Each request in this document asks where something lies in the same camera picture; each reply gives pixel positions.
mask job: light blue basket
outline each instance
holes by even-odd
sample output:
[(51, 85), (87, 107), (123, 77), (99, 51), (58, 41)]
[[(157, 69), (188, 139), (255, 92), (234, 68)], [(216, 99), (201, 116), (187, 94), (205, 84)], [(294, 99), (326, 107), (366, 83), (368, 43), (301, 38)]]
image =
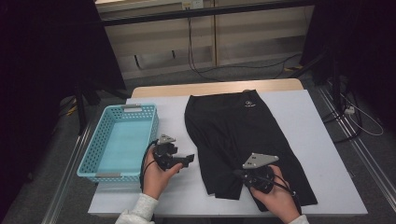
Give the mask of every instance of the light blue basket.
[(138, 182), (140, 165), (158, 130), (153, 104), (105, 108), (78, 167), (93, 182)]

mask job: cabinet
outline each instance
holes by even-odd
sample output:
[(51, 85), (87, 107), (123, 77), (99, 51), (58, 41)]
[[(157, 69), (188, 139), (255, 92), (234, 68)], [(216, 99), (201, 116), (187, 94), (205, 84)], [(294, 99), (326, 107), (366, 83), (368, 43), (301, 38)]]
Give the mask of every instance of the cabinet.
[[(182, 9), (183, 0), (98, 0), (102, 19), (142, 16)], [(204, 0), (204, 7), (229, 7), (269, 0)], [(219, 66), (283, 58), (301, 52), (313, 7), (204, 16), (191, 19), (191, 42), (197, 67)], [(106, 27), (106, 33), (124, 79), (162, 67), (188, 70), (189, 24), (187, 19), (151, 21)], [(171, 51), (177, 51), (172, 61)], [(134, 56), (143, 64), (134, 66)], [(149, 63), (145, 55), (164, 61)]]

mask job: basket handle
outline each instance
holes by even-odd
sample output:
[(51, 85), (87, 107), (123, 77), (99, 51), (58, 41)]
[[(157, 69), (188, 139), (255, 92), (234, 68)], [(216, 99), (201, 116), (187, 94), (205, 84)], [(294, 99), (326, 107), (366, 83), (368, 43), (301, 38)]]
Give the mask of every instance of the basket handle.
[(122, 178), (121, 173), (97, 173), (96, 178)]
[(121, 105), (120, 107), (124, 110), (124, 113), (135, 113), (143, 111), (141, 104)]

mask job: black garment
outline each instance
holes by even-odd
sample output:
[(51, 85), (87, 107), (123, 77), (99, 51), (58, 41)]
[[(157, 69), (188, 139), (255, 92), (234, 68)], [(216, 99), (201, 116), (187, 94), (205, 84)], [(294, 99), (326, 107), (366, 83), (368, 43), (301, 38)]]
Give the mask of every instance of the black garment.
[[(274, 165), (300, 197), (301, 205), (318, 203), (304, 170), (294, 156), (268, 106), (256, 91), (191, 96), (185, 111), (187, 132), (198, 148), (208, 194), (239, 200), (243, 183), (233, 170), (252, 152), (279, 157)], [(255, 200), (261, 211), (265, 206)]]

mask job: power strip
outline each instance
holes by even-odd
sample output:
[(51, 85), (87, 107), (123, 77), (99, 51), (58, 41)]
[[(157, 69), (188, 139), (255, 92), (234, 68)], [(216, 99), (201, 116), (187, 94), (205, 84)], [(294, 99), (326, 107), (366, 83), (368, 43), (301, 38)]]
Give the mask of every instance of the power strip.
[(183, 10), (204, 8), (204, 0), (182, 1), (181, 8)]
[(346, 114), (355, 114), (355, 107), (354, 107), (353, 105), (350, 105), (350, 106), (346, 109), (345, 113), (346, 113)]

